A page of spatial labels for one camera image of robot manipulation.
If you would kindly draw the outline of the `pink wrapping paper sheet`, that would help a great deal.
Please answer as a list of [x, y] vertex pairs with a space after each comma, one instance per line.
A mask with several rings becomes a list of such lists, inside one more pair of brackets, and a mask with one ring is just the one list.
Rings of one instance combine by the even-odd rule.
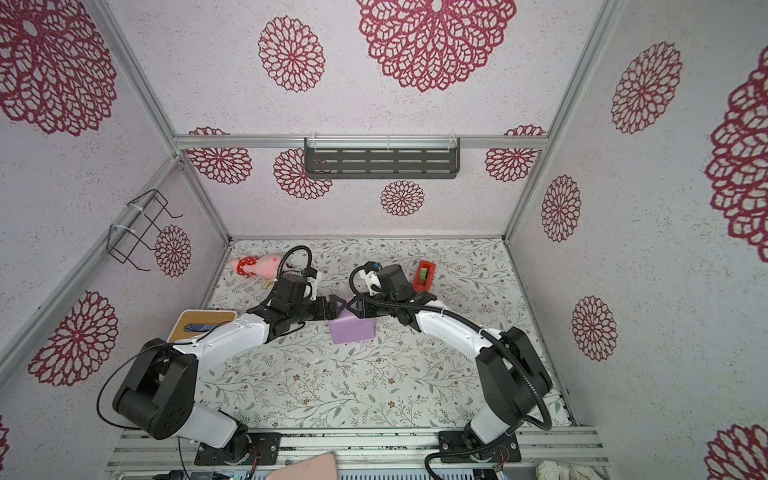
[[338, 318], [328, 322], [331, 339], [334, 344], [347, 344], [372, 340], [376, 336], [375, 318], [356, 318], [354, 316], [338, 315]]

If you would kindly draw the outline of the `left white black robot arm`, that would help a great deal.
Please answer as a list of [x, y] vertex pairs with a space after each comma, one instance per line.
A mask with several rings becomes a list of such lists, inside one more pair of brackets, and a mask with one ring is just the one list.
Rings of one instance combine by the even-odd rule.
[[243, 455], [251, 445], [247, 426], [199, 403], [198, 380], [206, 371], [296, 333], [309, 322], [337, 319], [348, 301], [319, 294], [319, 281], [320, 273], [311, 264], [299, 271], [279, 266], [267, 296], [234, 320], [187, 340], [148, 341], [121, 366], [127, 374], [115, 392], [112, 409], [126, 419], [124, 429]]

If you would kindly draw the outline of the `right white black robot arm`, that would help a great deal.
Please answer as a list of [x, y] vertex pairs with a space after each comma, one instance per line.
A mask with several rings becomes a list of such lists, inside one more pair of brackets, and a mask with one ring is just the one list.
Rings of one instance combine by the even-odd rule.
[[489, 445], [524, 424], [553, 427], [545, 396], [552, 379], [525, 332], [483, 327], [449, 308], [434, 294], [417, 291], [399, 265], [368, 262], [348, 278], [353, 300], [366, 316], [391, 316], [472, 360], [484, 406], [465, 428], [473, 447]]

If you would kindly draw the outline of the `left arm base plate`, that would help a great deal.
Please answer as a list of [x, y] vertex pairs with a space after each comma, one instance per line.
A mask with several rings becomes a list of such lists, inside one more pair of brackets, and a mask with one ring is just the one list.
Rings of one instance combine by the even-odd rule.
[[280, 433], [236, 431], [222, 448], [201, 443], [196, 453], [196, 466], [274, 465], [281, 441]]

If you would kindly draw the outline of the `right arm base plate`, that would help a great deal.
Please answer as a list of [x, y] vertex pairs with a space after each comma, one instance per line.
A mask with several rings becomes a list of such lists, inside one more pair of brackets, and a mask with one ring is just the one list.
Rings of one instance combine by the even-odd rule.
[[509, 431], [483, 444], [470, 431], [443, 430], [438, 433], [439, 459], [443, 463], [518, 463], [522, 460], [517, 437]]

